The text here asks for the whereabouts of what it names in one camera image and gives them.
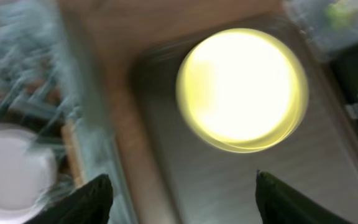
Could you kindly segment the wooden chopstick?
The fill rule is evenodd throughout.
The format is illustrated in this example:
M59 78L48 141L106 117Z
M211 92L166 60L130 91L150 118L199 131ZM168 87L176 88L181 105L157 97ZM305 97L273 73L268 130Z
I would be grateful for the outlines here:
M65 122L65 125L61 128L61 134L74 185L78 189L82 187L85 182L81 164L81 151L75 133L74 121L72 119Z

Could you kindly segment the white bowl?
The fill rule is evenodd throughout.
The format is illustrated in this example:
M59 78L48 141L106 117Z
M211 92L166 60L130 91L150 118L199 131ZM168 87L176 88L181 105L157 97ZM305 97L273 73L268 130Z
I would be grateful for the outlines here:
M0 124L0 223L25 223L44 208L39 198L57 180L51 148L30 152L36 134Z

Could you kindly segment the grey plastic dishwasher rack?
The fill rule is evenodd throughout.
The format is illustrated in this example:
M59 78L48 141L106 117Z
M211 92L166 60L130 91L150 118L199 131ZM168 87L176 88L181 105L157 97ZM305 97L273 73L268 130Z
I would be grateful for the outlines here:
M78 190L61 134L70 119L85 184L101 174L111 180L108 222L136 223L83 35L56 1L0 1L0 124L33 131L29 151L49 147L57 163L56 182L39 198L40 213Z

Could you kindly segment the dark brown serving tray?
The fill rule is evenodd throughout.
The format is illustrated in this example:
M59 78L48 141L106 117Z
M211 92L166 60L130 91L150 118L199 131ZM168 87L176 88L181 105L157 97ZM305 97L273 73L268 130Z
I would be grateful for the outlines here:
M179 114L175 79L192 47L208 29L148 49L132 67L131 85L154 156L180 223L260 223L255 202L258 170L344 219L358 223L358 130L347 117L331 74L316 62L298 29L274 14L232 23L283 41L309 81L306 116L284 142L262 152L219 150L193 134Z

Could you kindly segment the clear plastic bin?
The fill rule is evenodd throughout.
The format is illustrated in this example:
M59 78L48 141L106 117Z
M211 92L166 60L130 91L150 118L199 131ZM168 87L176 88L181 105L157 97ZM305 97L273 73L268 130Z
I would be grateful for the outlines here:
M322 62L358 44L358 0L287 0L283 8Z

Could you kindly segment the green snack wrapper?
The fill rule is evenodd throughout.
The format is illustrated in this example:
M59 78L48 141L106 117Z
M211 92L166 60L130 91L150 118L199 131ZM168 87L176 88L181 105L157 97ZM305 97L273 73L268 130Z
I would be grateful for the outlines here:
M351 23L358 13L358 0L330 1L325 13L334 28L345 27Z

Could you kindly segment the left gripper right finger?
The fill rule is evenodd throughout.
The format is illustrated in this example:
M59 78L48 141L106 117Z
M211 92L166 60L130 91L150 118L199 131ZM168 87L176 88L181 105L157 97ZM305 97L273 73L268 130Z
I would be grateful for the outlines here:
M255 200L263 224L351 224L268 172L257 172Z

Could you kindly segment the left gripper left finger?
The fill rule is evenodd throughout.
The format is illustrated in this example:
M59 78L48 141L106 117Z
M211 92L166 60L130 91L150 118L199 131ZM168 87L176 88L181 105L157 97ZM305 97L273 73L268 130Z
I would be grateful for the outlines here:
M111 180L101 174L25 224L107 224L113 200Z

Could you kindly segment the yellow round plate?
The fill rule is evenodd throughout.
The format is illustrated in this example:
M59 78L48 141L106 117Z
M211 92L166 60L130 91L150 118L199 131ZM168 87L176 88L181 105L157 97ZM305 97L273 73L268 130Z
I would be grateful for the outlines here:
M268 149L303 121L305 69L284 41L256 29L227 29L193 47L175 80L178 109L206 143L235 153Z

